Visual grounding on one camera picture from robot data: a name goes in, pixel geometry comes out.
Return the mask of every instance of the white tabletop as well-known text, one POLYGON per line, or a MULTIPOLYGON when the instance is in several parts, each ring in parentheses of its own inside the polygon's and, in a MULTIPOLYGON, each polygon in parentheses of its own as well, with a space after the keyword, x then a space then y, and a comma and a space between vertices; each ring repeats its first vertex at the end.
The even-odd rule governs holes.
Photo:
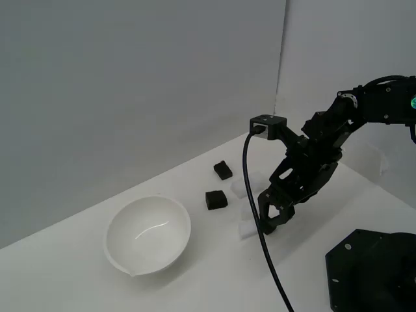
MULTIPOLYGON (((244 136, 0 250, 1 311, 286 311, 257 237, 241 241, 239 200, 244 136), (234 177, 219 180, 225 160, 234 177), (208 211, 205 192, 222 189, 228 207, 208 211), (111 218, 149 194, 180 201, 192 233, 185 253, 156 275, 131 278, 106 260, 111 218)), ((249 171, 269 176, 283 159, 279 142, 253 139, 249 171)), ((267 237, 295 311, 330 312, 325 254, 356 228, 416 233, 416 210, 340 164, 331 181, 294 218, 267 237)))

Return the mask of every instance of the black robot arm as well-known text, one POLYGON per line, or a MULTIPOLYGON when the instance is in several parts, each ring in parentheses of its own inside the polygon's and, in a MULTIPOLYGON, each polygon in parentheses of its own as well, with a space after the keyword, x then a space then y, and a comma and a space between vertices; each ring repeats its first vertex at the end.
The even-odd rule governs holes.
POLYGON ((388 76, 340 91, 326 112, 316 112, 298 136, 287 127, 286 118, 261 115, 250 120, 266 127, 259 136, 281 140, 286 158, 270 176, 270 186, 259 197, 261 230, 272 233, 278 225, 289 221, 294 206, 306 202, 331 178, 342 157, 341 146, 366 123, 404 124, 410 127, 416 143, 416 77, 388 76), (279 215, 270 218, 274 206, 279 215))

